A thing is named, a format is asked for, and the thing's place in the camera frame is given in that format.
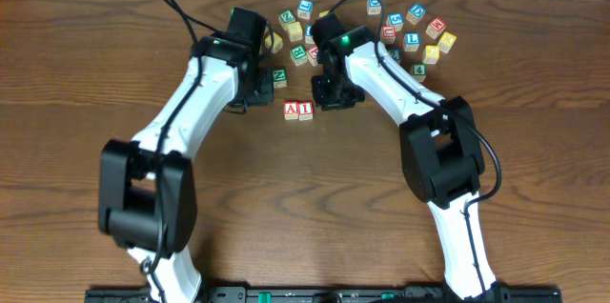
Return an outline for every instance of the wooden block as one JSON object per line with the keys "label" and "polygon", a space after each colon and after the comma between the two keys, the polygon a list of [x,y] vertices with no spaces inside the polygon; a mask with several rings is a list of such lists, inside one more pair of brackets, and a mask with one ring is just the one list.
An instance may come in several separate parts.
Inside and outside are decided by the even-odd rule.
{"label": "wooden block", "polygon": [[274,77],[274,88],[286,88],[288,86],[288,77],[286,76],[286,70],[274,70],[272,71]]}
{"label": "wooden block", "polygon": [[402,48],[404,51],[417,51],[419,43],[419,32],[406,32],[402,39]]}
{"label": "wooden block", "polygon": [[426,79],[426,65],[425,64],[414,64],[411,66],[410,73],[419,82],[422,83]]}
{"label": "wooden block", "polygon": [[402,52],[400,50],[388,50],[388,53],[390,54],[390,56],[392,56],[392,58],[394,59],[394,61],[396,61],[397,64],[400,64],[400,61],[402,61]]}
{"label": "wooden block", "polygon": [[423,53],[423,63],[434,65],[438,61],[439,56],[440,52],[438,46],[428,45],[426,46],[426,51]]}
{"label": "wooden block", "polygon": [[438,48],[440,49],[440,51],[442,51],[446,54],[449,52],[451,47],[456,43],[456,40],[458,40],[457,36],[446,31],[442,34],[442,36],[440,36],[440,41],[438,41]]}
{"label": "wooden block", "polygon": [[366,12],[368,14],[380,14],[381,2],[378,0],[366,0]]}
{"label": "wooden block", "polygon": [[290,50],[290,58],[293,59],[295,66],[301,66],[307,62],[307,51],[302,45],[298,45]]}
{"label": "wooden block", "polygon": [[437,17],[430,22],[428,29],[426,29],[426,33],[433,39],[436,39],[442,33],[442,31],[445,30],[445,27],[447,27],[445,22],[441,21],[440,18]]}
{"label": "wooden block", "polygon": [[293,22],[288,25],[288,38],[290,42],[300,41],[303,39],[303,28],[300,22]]}
{"label": "wooden block", "polygon": [[314,37],[312,36],[312,25],[307,26],[305,29],[305,43],[314,44]]}
{"label": "wooden block", "polygon": [[[271,35],[267,35],[267,37],[265,38],[265,47],[269,48],[271,46]],[[274,32],[274,46],[271,48],[271,52],[273,54],[277,53],[279,50],[282,49],[282,46],[284,46],[284,43],[282,41],[281,36],[279,36],[278,34],[276,34]]]}
{"label": "wooden block", "polygon": [[307,50],[307,59],[313,66],[317,66],[317,47],[313,46]]}
{"label": "wooden block", "polygon": [[400,14],[400,12],[390,13],[388,15],[386,24],[388,26],[394,27],[394,29],[396,29],[396,31],[401,31],[402,25],[404,25],[404,20],[402,19],[402,15]]}
{"label": "wooden block", "polygon": [[298,9],[296,9],[296,15],[298,18],[310,19],[312,17],[312,11],[314,10],[314,2],[308,0],[301,0],[298,2]]}
{"label": "wooden block", "polygon": [[288,25],[296,21],[296,17],[290,9],[284,10],[279,13],[279,24],[284,30],[288,28]]}
{"label": "wooden block", "polygon": [[284,119],[298,119],[298,103],[284,102]]}
{"label": "wooden block", "polygon": [[420,4],[415,3],[407,12],[407,21],[411,22],[412,25],[416,25],[417,22],[421,21],[423,15],[426,13],[426,9]]}
{"label": "wooden block", "polygon": [[298,103],[298,120],[306,121],[314,119],[314,105],[312,102]]}
{"label": "wooden block", "polygon": [[397,39],[397,30],[392,26],[384,26],[381,28],[381,42],[386,45],[393,44]]}

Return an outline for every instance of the wire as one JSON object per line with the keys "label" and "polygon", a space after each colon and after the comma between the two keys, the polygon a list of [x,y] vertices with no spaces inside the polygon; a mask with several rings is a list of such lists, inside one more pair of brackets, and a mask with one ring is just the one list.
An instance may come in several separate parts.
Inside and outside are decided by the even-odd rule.
{"label": "wire", "polygon": [[[335,4],[335,6],[332,9],[330,9],[330,12],[333,12],[336,8],[338,8],[341,4],[345,3],[346,1],[348,1],[348,0],[340,0],[338,3]],[[398,82],[398,84],[400,84],[400,86],[402,86],[407,92],[412,94],[417,100],[419,100],[422,103],[424,103],[425,105],[441,112],[442,114],[447,115],[449,118],[453,119],[454,121],[457,121],[459,124],[464,126],[469,132],[471,132],[478,139],[478,142],[480,142],[483,145],[485,150],[487,150],[487,152],[489,152],[489,155],[492,158],[492,162],[494,163],[494,168],[496,169],[496,184],[494,185],[494,188],[480,197],[467,201],[466,204],[464,205],[464,211],[462,212],[462,214],[464,215],[464,219],[466,221],[466,229],[468,231],[468,239],[470,240],[470,248],[473,253],[473,259],[474,259],[473,266],[475,267],[475,269],[477,271],[478,282],[481,287],[481,294],[483,294],[483,293],[485,293],[485,283],[483,282],[483,276],[480,272],[480,268],[478,265],[477,250],[475,248],[475,241],[474,241],[474,237],[473,237],[472,227],[470,225],[470,213],[468,213],[468,209],[472,205],[474,205],[478,202],[482,202],[484,200],[487,200],[487,199],[493,197],[499,191],[499,188],[502,185],[502,168],[499,163],[498,156],[496,155],[496,152],[492,149],[492,147],[489,144],[489,142],[487,141],[487,139],[485,139],[485,137],[477,130],[477,128],[469,120],[467,120],[462,115],[455,113],[453,111],[449,111],[446,108],[440,106],[440,104],[430,101],[427,98],[423,97],[421,95],[421,92],[411,88],[401,78],[399,78],[392,71],[392,69],[390,69],[385,64],[385,58],[380,56],[379,48],[378,48],[378,43],[379,43],[380,36],[381,36],[381,29],[383,28],[383,21],[385,21],[385,4],[383,3],[382,0],[377,0],[377,1],[379,1],[379,4],[381,5],[381,20],[379,21],[379,27],[377,28],[377,34],[375,37],[375,56],[377,58],[377,61],[379,62],[379,65],[381,65],[381,67],[384,70],[386,70],[390,74],[390,76],[392,76],[392,78],[394,78],[394,80],[396,80]]]}

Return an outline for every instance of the wooden table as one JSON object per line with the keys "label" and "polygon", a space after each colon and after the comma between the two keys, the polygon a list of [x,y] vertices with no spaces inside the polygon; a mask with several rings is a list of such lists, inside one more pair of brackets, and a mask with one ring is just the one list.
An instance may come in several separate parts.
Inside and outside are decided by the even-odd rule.
{"label": "wooden table", "polygon": [[[336,1],[314,0],[315,15]],[[607,302],[610,0],[385,1],[401,12],[419,2],[425,21],[440,16],[457,35],[425,84],[471,103],[502,162],[503,188],[480,206],[498,279]],[[178,2],[221,29],[241,6],[280,30],[277,14],[298,0]],[[143,284],[97,230],[99,155],[144,128],[181,81],[183,23],[161,0],[0,4],[0,302],[78,302],[91,286]],[[373,26],[365,11],[359,0],[338,14]],[[220,114],[194,162],[196,266],[212,283],[252,286],[442,280],[437,230],[402,176],[396,125],[372,99],[285,121],[282,102],[311,99],[321,67],[295,68],[281,35],[273,63],[287,67],[289,87],[269,107]],[[405,56],[407,67],[421,51]]]}

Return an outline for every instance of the black cable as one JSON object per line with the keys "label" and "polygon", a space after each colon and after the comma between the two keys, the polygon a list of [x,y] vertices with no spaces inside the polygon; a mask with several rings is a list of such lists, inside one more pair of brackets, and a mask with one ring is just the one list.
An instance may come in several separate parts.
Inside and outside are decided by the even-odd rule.
{"label": "black cable", "polygon": [[180,13],[180,16],[182,16],[183,18],[186,17],[189,21],[192,21],[195,24],[198,24],[201,27],[205,27],[211,31],[218,31],[218,29],[203,23],[201,21],[199,21],[196,18],[191,17],[189,14],[185,13],[184,11],[180,10],[180,7],[178,6],[178,4],[175,2],[175,0],[163,0],[165,3],[167,3],[167,5],[169,5],[170,7],[172,7],[172,9],[176,10],[178,13]]}
{"label": "black cable", "polygon": [[[341,4],[343,4],[346,1],[348,1],[348,0],[340,0],[338,3],[335,4],[335,6],[332,9],[330,9],[330,12],[333,12],[336,8],[338,8]],[[464,118],[462,115],[449,111],[449,110],[441,107],[440,104],[430,101],[427,98],[423,97],[421,95],[421,92],[416,91],[415,89],[411,88],[401,78],[399,78],[392,71],[392,69],[390,69],[385,64],[385,58],[381,57],[379,55],[379,48],[378,48],[378,43],[379,43],[380,36],[381,36],[381,29],[383,28],[383,21],[385,21],[385,4],[383,3],[382,0],[377,0],[377,1],[379,1],[379,4],[381,5],[381,20],[379,21],[379,27],[377,29],[377,34],[375,37],[375,56],[377,58],[377,61],[379,62],[379,65],[381,65],[381,67],[383,69],[385,69],[390,74],[390,76],[392,76],[392,78],[394,80],[396,80],[398,82],[398,84],[400,84],[400,86],[402,86],[407,92],[412,94],[417,100],[419,100],[422,103],[424,103],[425,105],[441,112],[442,114],[447,115],[449,118],[453,119],[454,121],[457,121],[459,124],[464,126],[468,131],[470,131],[472,134],[474,134],[475,137],[478,139],[478,142],[480,142],[483,145],[483,147],[485,148],[485,150],[487,150],[487,152],[489,152],[489,155],[492,158],[492,162],[494,163],[494,168],[496,169],[496,184],[494,185],[494,188],[491,189],[486,194],[481,195],[480,197],[477,197],[473,200],[466,202],[466,204],[464,205],[464,211],[462,212],[462,214],[464,215],[464,219],[466,220],[466,229],[468,230],[470,248],[472,250],[473,258],[474,258],[474,262],[475,262],[473,264],[473,266],[475,267],[475,269],[477,271],[477,276],[478,276],[478,281],[479,281],[479,284],[481,287],[481,292],[485,293],[485,283],[483,282],[483,275],[481,274],[480,268],[478,265],[477,250],[475,248],[475,241],[474,241],[474,237],[473,237],[473,233],[472,233],[472,227],[470,225],[470,213],[468,213],[468,209],[470,208],[470,206],[472,206],[475,203],[482,202],[486,199],[491,198],[492,196],[494,196],[494,194],[496,194],[499,191],[499,188],[502,185],[502,168],[499,163],[498,156],[496,155],[496,152],[492,149],[489,142],[487,142],[485,137],[477,130],[477,128],[469,120]]]}
{"label": "black cable", "polygon": [[156,277],[155,273],[151,274],[151,277],[152,277],[152,282],[153,282],[154,286],[159,291],[159,302],[160,303],[166,303],[166,301],[165,301],[165,292],[163,291],[163,288],[161,288],[161,283],[159,283],[159,278]]}

